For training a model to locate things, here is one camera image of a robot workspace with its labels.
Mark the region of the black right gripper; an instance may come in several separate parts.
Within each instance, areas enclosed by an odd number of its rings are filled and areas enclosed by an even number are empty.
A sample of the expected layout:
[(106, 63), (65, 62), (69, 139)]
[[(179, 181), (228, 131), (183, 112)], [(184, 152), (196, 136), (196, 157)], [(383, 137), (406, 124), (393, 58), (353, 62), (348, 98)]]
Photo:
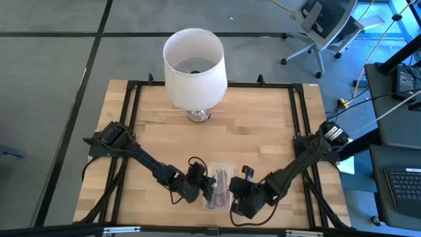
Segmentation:
[(266, 203), (260, 186), (245, 186), (245, 179), (238, 176), (231, 178), (228, 189), (234, 195), (230, 211), (237, 215), (252, 219)]

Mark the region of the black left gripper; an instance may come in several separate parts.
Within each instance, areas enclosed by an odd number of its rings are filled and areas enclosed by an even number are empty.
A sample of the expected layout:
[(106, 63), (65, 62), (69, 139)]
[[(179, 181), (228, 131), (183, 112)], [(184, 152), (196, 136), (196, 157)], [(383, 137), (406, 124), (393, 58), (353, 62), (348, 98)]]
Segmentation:
[(207, 201), (212, 200), (214, 189), (211, 186), (216, 183), (216, 179), (213, 177), (204, 177), (199, 182), (192, 182), (187, 180), (185, 176), (177, 177), (172, 185), (172, 191), (179, 194), (188, 203), (193, 203), (199, 196), (201, 190), (204, 198)]

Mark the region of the white shade table lamp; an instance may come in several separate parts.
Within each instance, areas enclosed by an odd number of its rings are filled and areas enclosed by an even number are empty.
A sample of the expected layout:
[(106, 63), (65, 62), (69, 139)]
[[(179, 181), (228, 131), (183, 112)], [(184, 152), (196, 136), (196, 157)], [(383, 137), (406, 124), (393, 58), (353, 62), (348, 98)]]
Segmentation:
[[(201, 28), (186, 28), (172, 34), (162, 49), (164, 85), (175, 108), (185, 110), (194, 123), (207, 122), (228, 88), (224, 46), (214, 33)], [(206, 61), (204, 71), (176, 69), (189, 61)]]

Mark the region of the white paper sheet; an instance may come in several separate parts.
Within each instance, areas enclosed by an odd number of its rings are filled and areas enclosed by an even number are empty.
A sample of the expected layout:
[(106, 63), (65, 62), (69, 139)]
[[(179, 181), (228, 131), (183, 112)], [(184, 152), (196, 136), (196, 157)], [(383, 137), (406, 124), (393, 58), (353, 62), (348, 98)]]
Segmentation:
[(336, 163), (336, 167), (338, 168), (339, 172), (355, 174), (355, 157), (350, 156), (343, 161), (338, 161)]

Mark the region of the black slanted pole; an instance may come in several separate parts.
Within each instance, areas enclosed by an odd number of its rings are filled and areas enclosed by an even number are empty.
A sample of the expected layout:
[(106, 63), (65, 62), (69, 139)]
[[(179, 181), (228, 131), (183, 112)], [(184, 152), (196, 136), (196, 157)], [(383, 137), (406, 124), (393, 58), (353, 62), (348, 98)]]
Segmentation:
[(406, 58), (413, 55), (421, 49), (421, 43), (417, 43), (416, 41), (411, 41), (398, 52), (396, 52), (393, 56), (391, 56), (386, 62), (377, 64), (378, 72), (382, 74), (389, 74), (393, 70), (397, 68), (399, 64), (401, 64)]
[(367, 150), (371, 145), (383, 145), (379, 129), (376, 128), (365, 135), (349, 142), (340, 152), (340, 161), (346, 160), (353, 155)]

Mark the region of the grey side desk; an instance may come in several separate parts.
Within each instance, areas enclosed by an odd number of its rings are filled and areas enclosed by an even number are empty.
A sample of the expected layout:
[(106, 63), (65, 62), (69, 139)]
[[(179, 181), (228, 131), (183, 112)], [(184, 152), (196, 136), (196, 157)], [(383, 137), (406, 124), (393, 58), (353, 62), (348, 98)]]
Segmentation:
[[(364, 66), (372, 104), (377, 117), (400, 103), (393, 99), (392, 75), (378, 72), (375, 64)], [(410, 111), (403, 104), (377, 121), (382, 142), (388, 146), (421, 149), (421, 111)]]
[(378, 217), (387, 226), (421, 231), (421, 219), (398, 213), (384, 170), (391, 167), (421, 168), (421, 150), (371, 145), (370, 158), (376, 180)]

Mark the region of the black keyboard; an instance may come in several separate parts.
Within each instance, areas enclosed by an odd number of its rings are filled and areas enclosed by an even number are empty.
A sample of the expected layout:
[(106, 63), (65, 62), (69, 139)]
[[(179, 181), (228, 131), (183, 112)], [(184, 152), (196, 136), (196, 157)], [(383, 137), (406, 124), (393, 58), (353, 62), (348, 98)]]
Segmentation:
[(421, 219), (421, 168), (391, 167), (384, 172), (396, 211)]

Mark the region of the grey office chair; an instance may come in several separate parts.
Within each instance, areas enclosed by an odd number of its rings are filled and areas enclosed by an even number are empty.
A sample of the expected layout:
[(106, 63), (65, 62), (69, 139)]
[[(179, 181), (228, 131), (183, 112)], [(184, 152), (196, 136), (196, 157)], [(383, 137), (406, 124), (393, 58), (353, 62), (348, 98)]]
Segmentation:
[(286, 32), (282, 34), (282, 39), (292, 37), (306, 43), (306, 46), (283, 58), (281, 64), (286, 65), (302, 53), (314, 53), (319, 67), (315, 77), (321, 78), (325, 73), (324, 50), (333, 51), (338, 59), (356, 37), (385, 23), (379, 15), (355, 19), (352, 11), (357, 1), (349, 0), (345, 4), (342, 0), (303, 0), (290, 15), (300, 24), (303, 32)]

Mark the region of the black power adapter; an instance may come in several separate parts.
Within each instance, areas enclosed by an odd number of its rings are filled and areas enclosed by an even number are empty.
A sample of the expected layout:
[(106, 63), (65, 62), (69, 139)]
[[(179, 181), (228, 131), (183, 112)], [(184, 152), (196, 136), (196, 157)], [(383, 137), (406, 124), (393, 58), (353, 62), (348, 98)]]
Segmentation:
[(407, 65), (398, 66), (393, 73), (392, 98), (404, 101), (416, 93), (417, 84), (421, 84), (419, 69)]

